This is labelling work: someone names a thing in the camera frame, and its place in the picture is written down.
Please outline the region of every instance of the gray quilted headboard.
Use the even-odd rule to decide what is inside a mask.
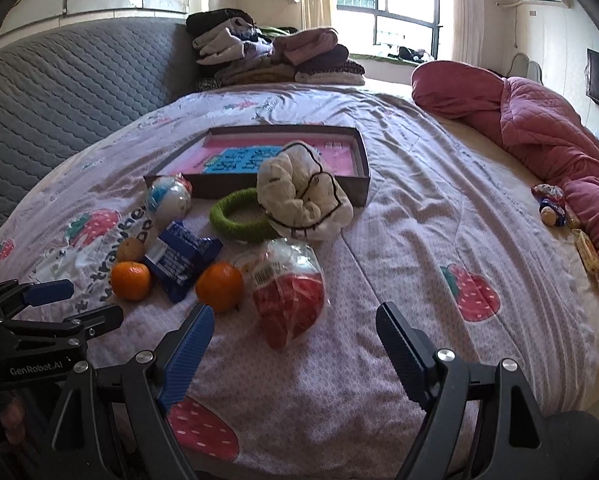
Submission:
[[[116,18],[35,34],[0,50],[0,225],[71,155],[192,91],[183,21]]]

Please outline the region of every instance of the bed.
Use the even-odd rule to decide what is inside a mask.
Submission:
[[[195,133],[230,124],[355,126],[371,189],[353,224],[316,247],[331,301],[326,318],[280,354],[266,346],[248,300],[218,317],[188,397],[170,415],[195,467],[223,478],[243,478],[245,468],[249,478],[392,478],[422,412],[405,399],[374,333],[374,310],[387,300],[467,360],[517,360],[545,414],[590,407],[599,399],[599,290],[572,240],[540,223],[529,191],[537,179],[472,128],[423,113],[409,95],[410,87],[369,80],[361,89],[286,84],[180,98],[72,156],[26,195],[0,228],[0,281],[73,280],[73,300],[28,309],[27,319],[117,301],[107,280],[118,242],[155,236],[142,177]],[[214,235],[210,206],[194,201],[185,219],[193,232]],[[247,250],[224,241],[221,259]],[[444,272],[457,267],[481,277],[491,310],[475,301],[466,316]],[[90,360],[117,364],[154,348],[194,301],[190,293],[172,305],[156,286],[140,304],[119,302],[125,321],[90,343]],[[455,467],[475,416],[469,408]]]

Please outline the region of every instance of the tangerine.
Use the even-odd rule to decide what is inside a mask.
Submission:
[[[197,280],[195,292],[199,301],[220,314],[239,304],[244,293],[244,277],[231,264],[218,262],[204,270]]]
[[[150,271],[144,264],[119,262],[110,272],[110,286],[124,300],[143,300],[150,294]]]

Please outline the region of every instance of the blue wrapper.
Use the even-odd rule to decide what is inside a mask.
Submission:
[[[217,258],[222,247],[217,238],[199,238],[177,220],[171,222],[150,246],[144,263],[162,284],[170,300],[178,303]]]

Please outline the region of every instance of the screw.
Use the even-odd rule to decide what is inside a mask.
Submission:
[[[504,359],[502,366],[504,370],[508,370],[509,372],[514,372],[517,369],[517,363],[512,359]]]
[[[76,362],[73,366],[73,370],[78,374],[83,374],[88,369],[88,361]]]
[[[153,352],[150,350],[142,350],[135,356],[135,361],[141,364],[150,363],[153,360]]]
[[[442,348],[437,352],[437,357],[440,361],[446,361],[447,363],[455,360],[455,352],[447,348]]]

